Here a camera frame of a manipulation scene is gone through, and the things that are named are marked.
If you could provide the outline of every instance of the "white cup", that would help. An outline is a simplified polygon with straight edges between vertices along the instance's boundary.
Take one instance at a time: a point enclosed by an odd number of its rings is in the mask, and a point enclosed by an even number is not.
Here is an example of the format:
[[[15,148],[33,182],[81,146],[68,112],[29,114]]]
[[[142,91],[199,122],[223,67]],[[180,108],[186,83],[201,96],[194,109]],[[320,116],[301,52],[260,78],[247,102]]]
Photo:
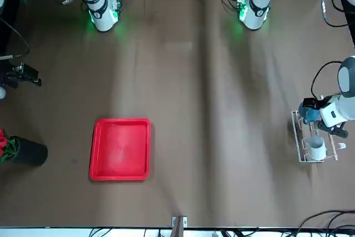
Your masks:
[[[314,160],[323,160],[327,156],[327,149],[324,139],[319,135],[305,138],[310,157]]]

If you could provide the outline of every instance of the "black pot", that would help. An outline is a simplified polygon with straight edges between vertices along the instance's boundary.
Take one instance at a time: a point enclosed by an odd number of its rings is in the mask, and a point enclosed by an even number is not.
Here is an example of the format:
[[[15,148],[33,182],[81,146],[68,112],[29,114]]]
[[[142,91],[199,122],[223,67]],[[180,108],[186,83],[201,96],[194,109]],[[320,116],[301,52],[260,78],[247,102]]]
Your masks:
[[[48,149],[45,145],[18,136],[11,138],[16,140],[17,146],[17,154],[10,158],[13,163],[41,166],[47,159]]]

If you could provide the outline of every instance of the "red tray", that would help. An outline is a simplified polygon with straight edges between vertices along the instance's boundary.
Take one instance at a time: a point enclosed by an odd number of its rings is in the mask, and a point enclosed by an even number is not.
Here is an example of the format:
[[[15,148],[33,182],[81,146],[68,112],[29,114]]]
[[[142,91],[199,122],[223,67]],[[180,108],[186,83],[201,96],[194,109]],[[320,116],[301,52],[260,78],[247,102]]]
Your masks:
[[[148,119],[96,122],[90,162],[93,180],[145,180],[149,174],[149,158]]]

